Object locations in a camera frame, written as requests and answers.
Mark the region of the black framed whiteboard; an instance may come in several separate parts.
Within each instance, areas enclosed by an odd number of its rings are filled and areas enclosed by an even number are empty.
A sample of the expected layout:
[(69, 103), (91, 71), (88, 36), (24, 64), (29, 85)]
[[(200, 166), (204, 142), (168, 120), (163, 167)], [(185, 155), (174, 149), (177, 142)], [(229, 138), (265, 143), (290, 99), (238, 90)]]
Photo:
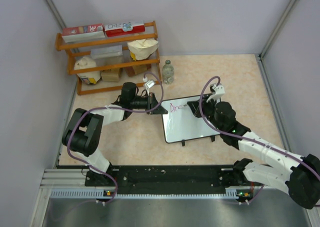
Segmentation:
[(161, 105), (168, 111), (162, 115), (164, 140), (168, 144), (209, 137), (212, 142), (219, 133), (210, 128), (202, 118), (193, 115), (190, 107), (183, 107), (188, 101), (200, 99), (198, 95), (164, 100)]

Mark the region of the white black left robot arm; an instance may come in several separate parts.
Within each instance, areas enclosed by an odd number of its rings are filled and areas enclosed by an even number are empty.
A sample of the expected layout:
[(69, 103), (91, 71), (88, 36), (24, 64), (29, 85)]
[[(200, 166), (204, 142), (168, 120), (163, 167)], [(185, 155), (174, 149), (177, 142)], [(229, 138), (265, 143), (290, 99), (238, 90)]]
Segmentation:
[(96, 179), (102, 185), (109, 185), (114, 178), (112, 165), (98, 148), (102, 128), (106, 125), (126, 120), (132, 113), (148, 115), (164, 115), (168, 111), (161, 106), (164, 89), (158, 101), (151, 88), (154, 80), (147, 80), (143, 87), (145, 94), (138, 95), (138, 87), (133, 82), (122, 86), (121, 94), (112, 104), (90, 110), (77, 108), (64, 130), (62, 144), (66, 146), (68, 155), (87, 165), (96, 173)]

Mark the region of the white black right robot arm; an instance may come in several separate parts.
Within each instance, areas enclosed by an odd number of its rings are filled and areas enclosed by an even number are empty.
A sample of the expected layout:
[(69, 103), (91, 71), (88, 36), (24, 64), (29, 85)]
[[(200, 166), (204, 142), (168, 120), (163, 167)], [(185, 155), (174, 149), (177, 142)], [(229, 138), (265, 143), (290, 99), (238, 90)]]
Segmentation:
[(217, 131), (223, 142), (262, 160), (244, 158), (233, 165), (233, 179), (239, 185), (256, 182), (289, 195), (299, 206), (312, 209), (320, 205), (320, 160), (313, 154), (302, 156), (262, 139), (236, 119), (226, 101), (210, 95), (186, 104), (192, 114)]

